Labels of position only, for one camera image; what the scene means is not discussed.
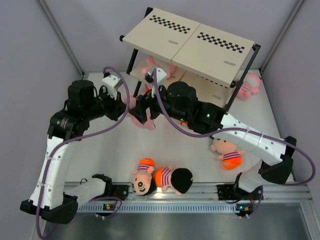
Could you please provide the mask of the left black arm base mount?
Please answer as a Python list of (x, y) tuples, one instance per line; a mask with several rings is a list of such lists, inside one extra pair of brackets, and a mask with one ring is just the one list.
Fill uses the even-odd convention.
[(99, 197), (117, 197), (122, 201), (126, 200), (129, 194), (129, 185), (127, 184), (116, 184), (107, 185), (104, 193)]

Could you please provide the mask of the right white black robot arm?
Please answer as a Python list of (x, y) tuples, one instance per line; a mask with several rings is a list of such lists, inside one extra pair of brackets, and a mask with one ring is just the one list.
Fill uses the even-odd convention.
[(139, 95), (129, 113), (141, 124), (147, 122), (148, 114), (152, 120), (159, 115), (164, 115), (169, 122), (182, 120), (191, 130), (183, 130), (185, 135), (226, 140), (258, 157), (260, 163), (236, 177), (233, 192), (240, 199), (266, 183), (285, 185), (291, 174), (295, 138), (276, 138), (256, 131), (223, 108), (200, 101), (196, 89), (183, 81), (169, 87), (158, 86)]

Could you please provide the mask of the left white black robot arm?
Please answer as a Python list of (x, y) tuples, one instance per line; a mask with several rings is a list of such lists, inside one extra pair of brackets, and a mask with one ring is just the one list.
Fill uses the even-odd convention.
[(65, 191), (64, 187), (73, 154), (90, 121), (104, 116), (117, 121), (125, 113), (120, 85), (121, 80), (111, 75), (102, 79), (98, 95), (89, 80), (76, 80), (68, 87), (63, 109), (50, 118), (40, 176), (30, 198), (21, 202), (21, 211), (50, 223), (68, 224), (88, 201), (112, 196), (112, 179), (99, 173), (71, 190)]

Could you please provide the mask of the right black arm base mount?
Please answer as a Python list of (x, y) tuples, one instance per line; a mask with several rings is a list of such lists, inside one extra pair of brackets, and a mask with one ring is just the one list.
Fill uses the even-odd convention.
[(247, 192), (233, 184), (218, 184), (218, 199), (228, 203), (236, 203), (239, 201), (260, 200), (263, 187), (259, 186), (252, 192)]

